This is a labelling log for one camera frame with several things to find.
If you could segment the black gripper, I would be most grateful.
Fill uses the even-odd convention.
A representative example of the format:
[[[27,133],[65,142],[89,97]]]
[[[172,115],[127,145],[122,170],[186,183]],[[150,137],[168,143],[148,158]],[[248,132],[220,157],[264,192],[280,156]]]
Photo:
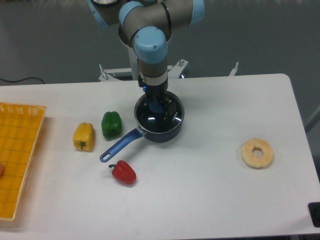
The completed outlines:
[[[158,77],[149,77],[143,74],[138,76],[138,85],[144,91],[146,97],[144,105],[150,106],[154,98],[162,98],[166,95],[168,89],[168,75],[163,74]],[[177,102],[174,98],[164,96],[161,101],[161,106],[164,110],[164,118],[170,120],[177,112]]]

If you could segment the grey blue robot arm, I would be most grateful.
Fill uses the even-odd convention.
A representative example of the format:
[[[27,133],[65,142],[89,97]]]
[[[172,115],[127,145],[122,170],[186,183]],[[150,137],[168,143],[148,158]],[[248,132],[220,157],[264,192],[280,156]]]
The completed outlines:
[[[89,6],[98,23],[119,23],[122,41],[136,56],[139,86],[145,103],[158,117],[170,118],[177,101],[168,89],[168,40],[173,30],[201,21],[205,16],[203,0],[90,0]]]

